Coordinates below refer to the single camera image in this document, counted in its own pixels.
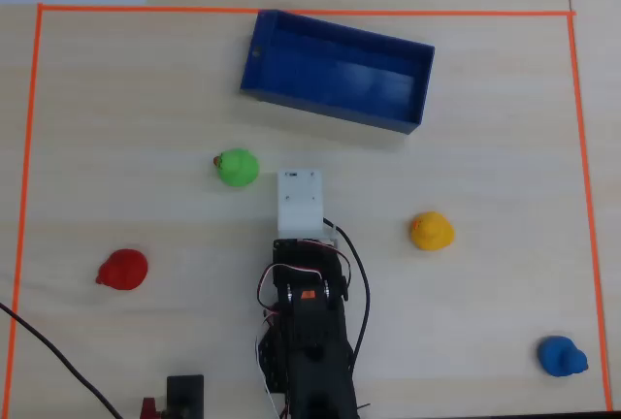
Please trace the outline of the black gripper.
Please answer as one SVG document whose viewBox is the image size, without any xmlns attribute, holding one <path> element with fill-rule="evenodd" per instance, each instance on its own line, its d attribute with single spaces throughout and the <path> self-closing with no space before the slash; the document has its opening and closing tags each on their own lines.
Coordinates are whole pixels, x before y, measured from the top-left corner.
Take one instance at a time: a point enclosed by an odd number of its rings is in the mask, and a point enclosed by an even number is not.
<svg viewBox="0 0 621 419">
<path fill-rule="evenodd" d="M 348 300 L 350 261 L 331 244 L 310 239 L 273 243 L 273 283 L 278 298 L 290 302 L 296 293 L 321 290 L 328 299 Z"/>
</svg>

